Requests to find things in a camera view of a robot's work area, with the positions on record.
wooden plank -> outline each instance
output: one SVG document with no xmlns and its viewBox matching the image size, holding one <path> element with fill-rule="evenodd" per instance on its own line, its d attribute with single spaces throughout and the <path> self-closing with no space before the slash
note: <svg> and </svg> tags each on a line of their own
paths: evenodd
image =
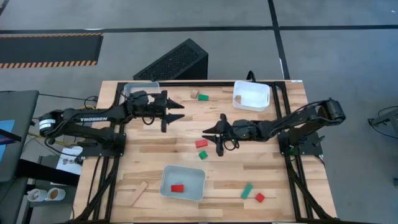
<svg viewBox="0 0 398 224">
<path fill-rule="evenodd" d="M 166 82 L 220 82 L 219 80 L 166 81 Z M 293 110 L 307 104 L 302 82 L 286 81 L 290 107 Z M 118 82 L 106 81 L 101 86 L 98 107 L 107 108 L 113 100 Z M 226 151 L 218 157 L 215 145 L 199 149 L 195 141 L 201 139 L 202 131 L 215 125 L 220 113 L 225 113 L 229 122 L 237 119 L 276 119 L 275 104 L 271 97 L 270 106 L 261 113 L 237 110 L 232 107 L 232 86 L 212 87 L 162 87 L 169 97 L 185 106 L 170 113 L 183 113 L 185 117 L 167 127 L 167 133 L 160 132 L 160 121 L 146 126 L 140 119 L 126 125 L 127 143 L 120 159 L 116 194 L 111 222 L 271 222 L 294 221 L 292 200 L 287 182 L 284 158 L 279 154 L 276 138 L 267 142 L 241 142 L 240 148 Z M 193 89 L 210 97 L 209 101 L 197 101 L 190 97 Z M 282 113 L 285 113 L 282 95 L 279 92 Z M 103 128 L 109 123 L 95 123 Z M 208 158 L 201 161 L 198 153 L 205 150 Z M 330 215 L 335 208 L 324 166 L 313 156 L 302 156 L 308 189 L 318 203 Z M 80 182 L 76 192 L 74 209 L 80 214 L 86 206 L 88 191 L 96 158 L 83 163 Z M 100 167 L 95 178 L 93 194 L 97 191 Z M 191 202 L 160 195 L 159 187 L 165 166 L 173 164 L 203 169 L 206 173 L 205 194 L 201 202 Z M 148 188 L 133 206 L 123 205 L 122 198 L 131 197 L 142 182 Z M 246 184 L 254 188 L 249 198 L 240 198 Z M 258 203 L 254 197 L 262 193 L 266 199 Z M 104 214 L 103 197 L 100 214 Z M 303 198 L 299 194 L 301 210 Z"/>
</svg>

white plastic container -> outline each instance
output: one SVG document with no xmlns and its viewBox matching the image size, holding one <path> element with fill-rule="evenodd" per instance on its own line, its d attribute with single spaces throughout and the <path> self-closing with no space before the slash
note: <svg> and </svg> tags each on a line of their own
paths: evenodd
<svg viewBox="0 0 398 224">
<path fill-rule="evenodd" d="M 47 197 L 47 191 L 42 189 L 33 189 L 27 192 L 27 199 L 30 202 L 43 202 Z"/>
<path fill-rule="evenodd" d="M 137 91 L 146 91 L 147 93 L 160 93 L 160 87 L 158 82 L 147 82 L 147 83 L 129 83 L 124 86 L 124 94 L 129 96 L 130 93 L 134 93 Z M 148 97 L 149 102 L 152 102 L 154 99 L 152 97 Z"/>
<path fill-rule="evenodd" d="M 261 112 L 269 106 L 270 94 L 268 85 L 236 81 L 234 84 L 232 105 L 237 109 Z M 235 100 L 237 95 L 241 96 L 241 103 Z"/>
</svg>

cup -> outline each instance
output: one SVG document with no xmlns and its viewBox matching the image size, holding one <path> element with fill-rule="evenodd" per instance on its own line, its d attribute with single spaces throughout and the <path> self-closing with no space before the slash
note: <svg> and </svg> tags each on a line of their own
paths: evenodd
<svg viewBox="0 0 398 224">
<path fill-rule="evenodd" d="M 45 199 L 46 202 L 49 201 L 58 201 L 58 200 L 62 200 L 63 198 L 65 198 L 65 190 L 63 189 L 59 189 L 59 188 L 51 188 L 49 190 L 49 192 L 47 193 L 47 198 Z"/>
<path fill-rule="evenodd" d="M 30 202 L 42 202 L 47 197 L 47 191 L 42 189 L 33 189 L 27 192 L 27 199 Z"/>
</svg>

gray floor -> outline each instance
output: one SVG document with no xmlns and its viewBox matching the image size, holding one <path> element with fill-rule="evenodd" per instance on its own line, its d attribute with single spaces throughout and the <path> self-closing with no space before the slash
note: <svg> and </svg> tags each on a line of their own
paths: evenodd
<svg viewBox="0 0 398 224">
<path fill-rule="evenodd" d="M 398 24 L 398 3 L 388 0 L 274 0 L 281 26 Z M 184 26 L 269 26 L 260 0 L 10 0 L 4 29 L 87 29 Z M 325 163 L 338 216 L 396 223 L 398 142 L 375 133 L 366 119 L 397 105 L 398 30 L 282 31 L 291 79 L 303 80 L 310 101 L 341 102 L 347 120 L 324 128 Z M 0 90 L 37 89 L 76 97 L 97 95 L 102 80 L 128 80 L 186 38 L 210 55 L 210 79 L 281 79 L 272 31 L 105 34 L 97 66 L 0 70 Z M 40 97 L 35 115 L 81 102 Z M 36 143 L 24 158 L 49 152 Z M 65 221 L 70 207 L 35 209 L 32 223 Z"/>
</svg>

black mesh box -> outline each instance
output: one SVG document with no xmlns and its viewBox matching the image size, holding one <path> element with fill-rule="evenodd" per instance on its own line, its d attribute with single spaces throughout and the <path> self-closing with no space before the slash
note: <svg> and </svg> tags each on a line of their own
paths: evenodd
<svg viewBox="0 0 398 224">
<path fill-rule="evenodd" d="M 208 53 L 187 39 L 135 74 L 134 80 L 206 80 Z"/>
</svg>

